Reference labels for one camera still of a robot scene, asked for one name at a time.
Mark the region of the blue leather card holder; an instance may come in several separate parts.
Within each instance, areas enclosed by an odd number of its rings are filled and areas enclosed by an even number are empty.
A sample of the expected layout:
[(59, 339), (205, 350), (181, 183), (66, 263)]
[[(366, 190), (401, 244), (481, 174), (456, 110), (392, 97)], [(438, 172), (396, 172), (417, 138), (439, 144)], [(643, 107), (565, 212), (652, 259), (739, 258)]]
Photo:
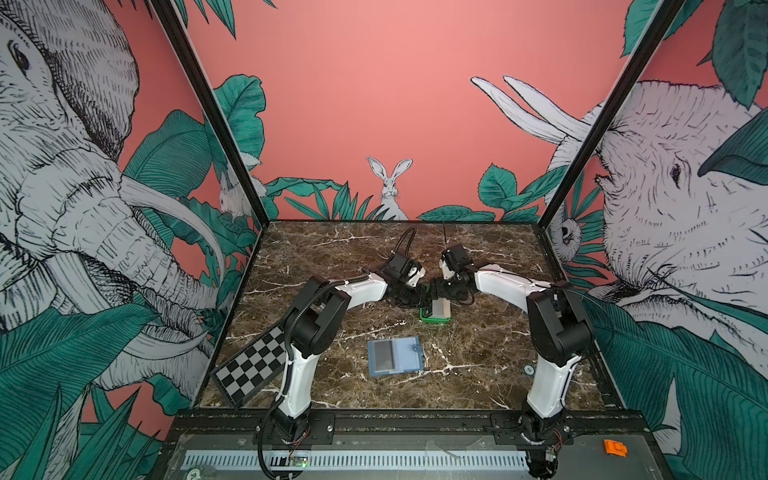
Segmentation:
[[(394, 350), (395, 367), (391, 371), (375, 372), (373, 365), (373, 343), (391, 341)], [(368, 342), (369, 376), (378, 377), (401, 373), (419, 372), (424, 370), (424, 350), (418, 337), (403, 337)]]

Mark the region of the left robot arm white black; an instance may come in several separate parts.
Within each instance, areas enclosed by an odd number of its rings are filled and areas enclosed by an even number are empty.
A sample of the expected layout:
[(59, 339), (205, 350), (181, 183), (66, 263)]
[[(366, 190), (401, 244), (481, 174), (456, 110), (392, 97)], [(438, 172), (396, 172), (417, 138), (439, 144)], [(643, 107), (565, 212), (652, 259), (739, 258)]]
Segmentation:
[(317, 363), (334, 342), (348, 310), (392, 299), (419, 307), (425, 275), (421, 263), (394, 253), (380, 267), (356, 277), (311, 277), (282, 319), (286, 362), (275, 416), (296, 421), (308, 412)]

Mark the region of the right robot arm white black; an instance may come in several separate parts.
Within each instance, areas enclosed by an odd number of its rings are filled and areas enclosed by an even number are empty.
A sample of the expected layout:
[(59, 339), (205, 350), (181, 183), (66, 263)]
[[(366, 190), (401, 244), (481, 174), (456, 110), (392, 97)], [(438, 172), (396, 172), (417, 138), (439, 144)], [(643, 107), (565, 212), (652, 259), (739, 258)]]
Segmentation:
[(459, 302), (483, 293), (526, 313), (530, 339), (537, 353), (526, 406), (541, 420), (558, 417), (575, 366), (594, 338), (582, 292), (567, 280), (533, 280), (497, 264), (477, 265), (460, 244), (441, 253), (440, 267), (442, 277), (433, 280), (430, 287), (433, 298)]

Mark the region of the green plastic card tray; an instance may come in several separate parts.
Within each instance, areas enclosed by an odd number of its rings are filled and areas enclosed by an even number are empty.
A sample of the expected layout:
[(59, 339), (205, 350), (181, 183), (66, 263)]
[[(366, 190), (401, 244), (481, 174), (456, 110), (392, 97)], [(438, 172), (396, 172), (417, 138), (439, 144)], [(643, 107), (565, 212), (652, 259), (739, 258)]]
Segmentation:
[(426, 286), (419, 305), (420, 319), (425, 323), (442, 324), (451, 320), (451, 303), (430, 286)]

